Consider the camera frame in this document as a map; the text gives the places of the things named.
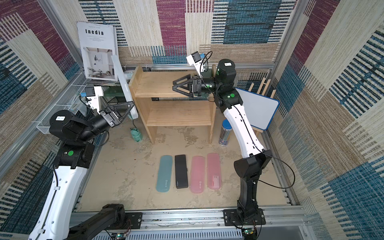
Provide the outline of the translucent white pencil case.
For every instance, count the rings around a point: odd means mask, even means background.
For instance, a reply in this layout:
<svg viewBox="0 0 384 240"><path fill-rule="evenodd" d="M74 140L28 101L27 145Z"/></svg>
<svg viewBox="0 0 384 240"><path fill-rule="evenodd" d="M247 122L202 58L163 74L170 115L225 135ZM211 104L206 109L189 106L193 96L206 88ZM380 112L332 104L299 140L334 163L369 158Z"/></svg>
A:
<svg viewBox="0 0 384 240"><path fill-rule="evenodd" d="M120 63L119 57L117 55L112 55L111 56L112 62L114 64L114 69L115 69L115 76L118 77L118 80L120 82L120 85L122 87L126 102L133 102L133 97L131 95L129 85L127 83L127 79L125 77L122 65Z"/></svg>

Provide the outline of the black pencil case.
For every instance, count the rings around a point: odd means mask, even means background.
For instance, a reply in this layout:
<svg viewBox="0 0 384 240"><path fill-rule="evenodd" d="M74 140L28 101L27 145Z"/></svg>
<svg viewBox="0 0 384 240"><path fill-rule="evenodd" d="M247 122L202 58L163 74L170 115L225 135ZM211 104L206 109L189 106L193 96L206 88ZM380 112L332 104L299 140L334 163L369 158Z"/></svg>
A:
<svg viewBox="0 0 384 240"><path fill-rule="evenodd" d="M175 156L176 188L184 189L189 186L186 155Z"/></svg>

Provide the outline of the light teal pencil case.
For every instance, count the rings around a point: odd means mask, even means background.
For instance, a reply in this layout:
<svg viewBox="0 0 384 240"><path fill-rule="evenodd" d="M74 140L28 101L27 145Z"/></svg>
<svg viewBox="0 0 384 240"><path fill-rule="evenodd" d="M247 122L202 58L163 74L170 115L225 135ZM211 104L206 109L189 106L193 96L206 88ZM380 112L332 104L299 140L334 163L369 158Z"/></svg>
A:
<svg viewBox="0 0 384 240"><path fill-rule="evenodd" d="M160 159L156 190L160 193L166 193L171 187L171 175L173 167L173 157L164 155Z"/></svg>

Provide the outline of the pink pencil case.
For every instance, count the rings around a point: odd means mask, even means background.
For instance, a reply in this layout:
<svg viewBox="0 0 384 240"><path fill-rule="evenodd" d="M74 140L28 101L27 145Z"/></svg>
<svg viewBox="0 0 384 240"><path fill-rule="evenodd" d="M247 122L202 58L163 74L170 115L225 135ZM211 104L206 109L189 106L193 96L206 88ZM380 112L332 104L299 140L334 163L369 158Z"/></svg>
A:
<svg viewBox="0 0 384 240"><path fill-rule="evenodd" d="M190 190L194 194L201 194L205 189L206 160L202 156L193 156L191 165Z"/></svg>
<svg viewBox="0 0 384 240"><path fill-rule="evenodd" d="M207 155L207 185L212 190L222 187L221 162L217 153Z"/></svg>

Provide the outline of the dark green pencil case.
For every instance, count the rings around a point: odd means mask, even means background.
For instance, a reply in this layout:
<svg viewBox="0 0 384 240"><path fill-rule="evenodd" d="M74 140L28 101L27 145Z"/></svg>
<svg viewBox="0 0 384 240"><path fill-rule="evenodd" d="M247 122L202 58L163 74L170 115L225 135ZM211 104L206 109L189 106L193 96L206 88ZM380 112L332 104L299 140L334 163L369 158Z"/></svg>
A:
<svg viewBox="0 0 384 240"><path fill-rule="evenodd" d="M208 90L208 89L201 89L199 91L196 91L194 93L194 96L195 97L202 97L202 98L209 98L210 95L212 94L212 91L211 90Z"/></svg>

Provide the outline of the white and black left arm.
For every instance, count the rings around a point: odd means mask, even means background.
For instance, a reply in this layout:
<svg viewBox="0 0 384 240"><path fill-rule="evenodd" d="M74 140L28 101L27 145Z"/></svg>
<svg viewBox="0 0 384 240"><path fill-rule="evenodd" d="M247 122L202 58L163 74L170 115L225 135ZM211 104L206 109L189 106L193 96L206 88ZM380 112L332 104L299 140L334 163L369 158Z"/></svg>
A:
<svg viewBox="0 0 384 240"><path fill-rule="evenodd" d="M126 226L122 204L108 204L82 224L72 228L69 224L81 183L93 159L95 145L90 141L120 125L134 106L134 102L108 106L88 121L69 110L52 115L49 131L62 144L53 162L51 187L30 240L91 240L108 227Z"/></svg>

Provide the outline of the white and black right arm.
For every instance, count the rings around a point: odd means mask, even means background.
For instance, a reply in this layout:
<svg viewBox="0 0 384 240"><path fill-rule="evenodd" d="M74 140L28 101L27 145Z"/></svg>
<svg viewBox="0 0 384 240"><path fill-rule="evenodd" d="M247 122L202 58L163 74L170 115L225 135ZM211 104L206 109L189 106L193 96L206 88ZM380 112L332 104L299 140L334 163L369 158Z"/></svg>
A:
<svg viewBox="0 0 384 240"><path fill-rule="evenodd" d="M213 76L204 77L204 65L207 61L207 58L201 58L197 52L187 56L188 64L195 67L197 74L188 74L173 81L172 89L189 98L213 95L216 106L235 133L243 156L234 162L235 171L241 179L237 219L241 224L264 225L266 220L257 203L257 186L263 169L272 158L272 152L264 150L246 116L243 100L234 86L237 74L235 63L222 59Z"/></svg>

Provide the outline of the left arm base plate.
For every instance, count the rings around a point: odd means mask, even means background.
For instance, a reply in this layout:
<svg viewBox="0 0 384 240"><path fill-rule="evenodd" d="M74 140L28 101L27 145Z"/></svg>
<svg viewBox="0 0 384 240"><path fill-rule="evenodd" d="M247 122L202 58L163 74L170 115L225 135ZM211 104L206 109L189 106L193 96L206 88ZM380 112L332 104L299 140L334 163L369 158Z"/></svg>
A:
<svg viewBox="0 0 384 240"><path fill-rule="evenodd" d="M125 225L123 229L138 230L141 228L142 223L142 212L129 212L125 213Z"/></svg>

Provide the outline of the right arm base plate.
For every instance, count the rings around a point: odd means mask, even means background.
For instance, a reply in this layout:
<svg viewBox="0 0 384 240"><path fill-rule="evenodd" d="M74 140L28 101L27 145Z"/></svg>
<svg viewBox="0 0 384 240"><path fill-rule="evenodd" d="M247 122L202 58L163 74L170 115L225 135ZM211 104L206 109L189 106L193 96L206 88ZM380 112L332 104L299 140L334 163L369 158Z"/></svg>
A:
<svg viewBox="0 0 384 240"><path fill-rule="evenodd" d="M224 209L223 210L225 226L231 227L244 227L254 225L265 225L266 219L262 209L257 209L250 216L240 214L238 209Z"/></svg>

